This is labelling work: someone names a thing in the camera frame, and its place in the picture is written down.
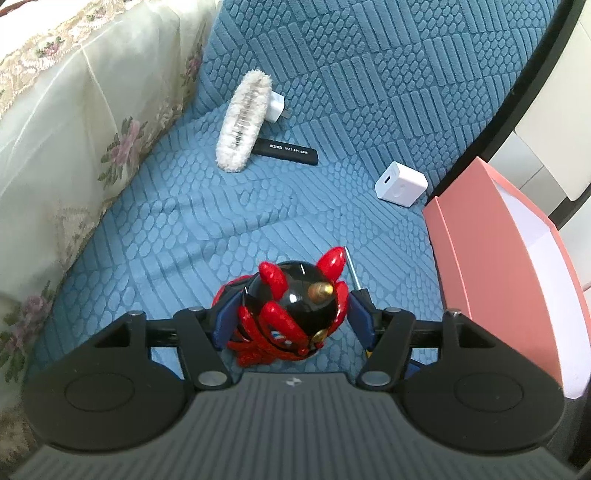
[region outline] blue textured cushion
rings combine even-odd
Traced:
[[[555,8],[551,0],[226,1],[197,98],[74,265],[32,369],[126,310],[163,318],[209,306],[220,285],[262,260],[315,261],[339,244],[378,307],[439,319],[426,197],[404,209],[377,200],[374,183],[398,161],[422,171],[431,191],[491,120]],[[217,168],[227,102],[254,68],[272,76],[293,114],[261,135],[318,149],[317,167],[255,157],[239,174]],[[237,374],[231,352],[222,357]],[[172,352],[157,358],[178,371]],[[257,369],[355,375],[362,363],[345,323],[316,356]]]

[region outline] gray ribbed panel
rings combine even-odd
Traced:
[[[13,480],[571,480],[545,449],[504,458],[458,453],[421,435],[389,396],[343,374],[244,374],[197,396],[141,448],[77,456],[42,447]]]

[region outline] white cube charger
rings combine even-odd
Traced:
[[[410,207],[427,190],[427,177],[421,172],[392,162],[375,184],[380,200]]]

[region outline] beige embroidered border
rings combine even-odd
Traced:
[[[78,14],[49,32],[36,35],[0,61],[0,120],[22,92],[39,74],[59,63],[80,47],[92,32],[117,15],[148,0],[95,0]]]

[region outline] toy figurine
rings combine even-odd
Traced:
[[[231,282],[249,279],[238,307],[238,327],[227,345],[238,364],[298,361],[322,348],[347,312],[348,288],[337,281],[345,262],[345,249],[334,247],[316,265],[262,262],[256,274]]]

